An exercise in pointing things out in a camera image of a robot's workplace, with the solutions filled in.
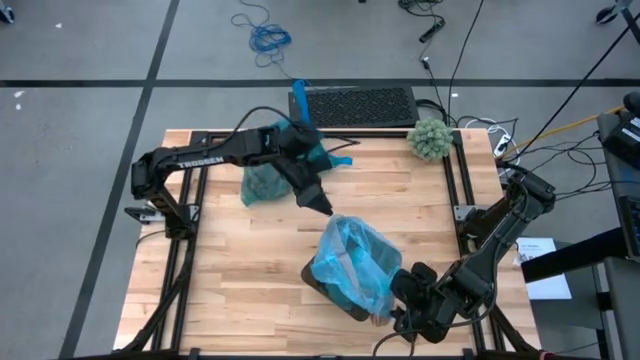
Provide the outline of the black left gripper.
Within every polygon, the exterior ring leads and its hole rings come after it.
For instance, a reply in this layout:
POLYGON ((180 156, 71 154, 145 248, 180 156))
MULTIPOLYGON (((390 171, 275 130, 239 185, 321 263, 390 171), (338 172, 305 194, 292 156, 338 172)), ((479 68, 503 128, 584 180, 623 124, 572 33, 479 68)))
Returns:
POLYGON ((279 157, 272 161, 272 166, 291 185, 299 207, 308 208, 326 216, 333 215, 332 205, 321 188, 319 177, 304 161, 279 157))

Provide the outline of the light blue plastic bag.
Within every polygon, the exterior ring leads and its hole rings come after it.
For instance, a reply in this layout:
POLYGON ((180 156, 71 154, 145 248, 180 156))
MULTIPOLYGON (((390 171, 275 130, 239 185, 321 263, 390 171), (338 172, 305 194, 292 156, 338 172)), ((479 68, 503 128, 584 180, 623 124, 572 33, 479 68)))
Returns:
POLYGON ((383 234, 359 217, 335 214, 313 257, 317 280, 337 285, 370 318, 385 322, 391 317, 395 303, 391 281, 402 266, 402 254, 383 234))

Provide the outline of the black desk device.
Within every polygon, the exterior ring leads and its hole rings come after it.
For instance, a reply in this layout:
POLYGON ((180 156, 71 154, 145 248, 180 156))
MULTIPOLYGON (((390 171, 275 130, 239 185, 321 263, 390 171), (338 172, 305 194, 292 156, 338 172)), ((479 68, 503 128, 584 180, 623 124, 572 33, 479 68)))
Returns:
POLYGON ((623 109, 612 114, 601 114, 598 124, 603 147, 640 170, 640 92, 626 94, 623 109))

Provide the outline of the grey control box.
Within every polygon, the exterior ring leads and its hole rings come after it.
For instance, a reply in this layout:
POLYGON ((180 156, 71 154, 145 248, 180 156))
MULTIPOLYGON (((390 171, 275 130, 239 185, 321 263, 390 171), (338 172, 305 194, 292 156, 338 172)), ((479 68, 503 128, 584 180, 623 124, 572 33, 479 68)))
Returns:
POLYGON ((640 264, 615 257, 564 273, 571 300, 531 300, 556 329, 544 347, 571 360, 640 360, 640 264))

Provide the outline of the teal trash bag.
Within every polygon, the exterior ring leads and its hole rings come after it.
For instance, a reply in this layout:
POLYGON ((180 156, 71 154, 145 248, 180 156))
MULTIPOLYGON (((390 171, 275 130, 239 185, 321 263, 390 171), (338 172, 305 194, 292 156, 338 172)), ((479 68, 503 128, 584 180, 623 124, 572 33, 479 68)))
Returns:
MULTIPOLYGON (((299 111, 299 123, 316 129, 310 115, 305 90, 306 85, 308 85, 308 82, 305 80, 296 80, 294 82, 292 86, 294 108, 299 111)), ((340 165, 351 166, 353 164, 351 157, 337 156, 333 154, 333 151, 335 149, 327 150, 322 144, 319 144, 307 154, 302 155, 300 159, 308 160, 311 165, 318 165, 320 172, 331 170, 340 165)), ((271 164, 245 167, 243 170, 240 197, 246 207, 258 201, 279 200, 292 192, 292 185, 271 164)))

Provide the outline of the green fuzzy ball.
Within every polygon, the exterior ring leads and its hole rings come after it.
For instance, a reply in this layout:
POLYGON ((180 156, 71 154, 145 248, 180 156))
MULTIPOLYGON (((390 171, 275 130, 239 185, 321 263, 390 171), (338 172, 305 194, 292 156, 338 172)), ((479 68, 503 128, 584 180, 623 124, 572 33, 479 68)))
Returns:
POLYGON ((427 118, 416 122, 406 136, 417 157, 431 161, 447 157, 453 143, 453 129, 443 121, 427 118))

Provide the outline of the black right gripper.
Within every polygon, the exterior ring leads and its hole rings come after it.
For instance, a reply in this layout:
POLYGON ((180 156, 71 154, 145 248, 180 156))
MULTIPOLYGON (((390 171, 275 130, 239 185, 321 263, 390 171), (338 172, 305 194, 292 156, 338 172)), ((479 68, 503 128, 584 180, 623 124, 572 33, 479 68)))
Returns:
POLYGON ((430 343, 439 343, 453 322, 453 303, 436 288, 437 273, 422 262, 410 271, 400 269, 393 277, 393 295, 405 305, 390 311, 398 337, 414 343, 420 335, 430 343))

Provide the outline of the black trash bin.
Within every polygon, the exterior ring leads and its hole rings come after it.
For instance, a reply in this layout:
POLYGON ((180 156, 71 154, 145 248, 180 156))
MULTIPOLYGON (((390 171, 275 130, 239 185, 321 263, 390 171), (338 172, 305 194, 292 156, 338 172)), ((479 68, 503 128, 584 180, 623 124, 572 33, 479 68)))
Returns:
POLYGON ((358 322, 364 322, 368 320, 371 314, 364 308, 352 302, 346 295, 341 292, 337 285, 321 282, 314 277, 312 273, 312 265, 314 263, 314 260, 315 258, 312 257, 302 268, 300 272, 302 281, 312 289, 314 289, 316 292, 323 295, 327 300, 336 305, 354 320, 358 322))

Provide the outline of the black keyboard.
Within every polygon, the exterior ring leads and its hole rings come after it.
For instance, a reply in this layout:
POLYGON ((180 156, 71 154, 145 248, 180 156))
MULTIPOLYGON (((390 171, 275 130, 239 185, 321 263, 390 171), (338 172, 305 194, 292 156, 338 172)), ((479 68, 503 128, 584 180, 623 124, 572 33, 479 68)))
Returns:
POLYGON ((618 198, 618 205, 628 255, 640 262, 640 198, 621 196, 618 198))

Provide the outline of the black monitor panel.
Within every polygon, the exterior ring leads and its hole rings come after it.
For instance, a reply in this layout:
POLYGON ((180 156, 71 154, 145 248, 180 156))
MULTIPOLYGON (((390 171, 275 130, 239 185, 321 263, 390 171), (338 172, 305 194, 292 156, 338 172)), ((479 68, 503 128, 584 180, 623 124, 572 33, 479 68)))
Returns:
POLYGON ((532 283, 598 264, 608 257, 624 258, 627 254, 624 232, 618 227, 527 260, 521 269, 525 282, 532 283))

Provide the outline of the white paper sheet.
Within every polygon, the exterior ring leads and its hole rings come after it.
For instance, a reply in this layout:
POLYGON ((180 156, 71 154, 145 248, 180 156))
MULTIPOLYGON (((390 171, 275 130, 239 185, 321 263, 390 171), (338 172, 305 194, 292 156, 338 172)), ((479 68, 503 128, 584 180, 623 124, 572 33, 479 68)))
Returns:
MULTIPOLYGON (((516 240, 517 255, 513 260, 520 267, 523 262, 556 251, 552 238, 520 237, 516 240)), ((572 294, 564 274, 526 284, 530 300, 571 300, 572 294)))

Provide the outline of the black power strip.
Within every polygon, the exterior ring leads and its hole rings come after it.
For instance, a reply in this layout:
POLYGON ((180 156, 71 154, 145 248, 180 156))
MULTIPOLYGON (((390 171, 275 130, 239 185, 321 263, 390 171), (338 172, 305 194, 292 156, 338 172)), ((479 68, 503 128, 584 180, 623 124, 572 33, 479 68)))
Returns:
POLYGON ((430 40, 437 32, 439 32, 446 25, 445 20, 437 20, 425 33, 423 33, 419 37, 420 43, 426 43, 430 40))

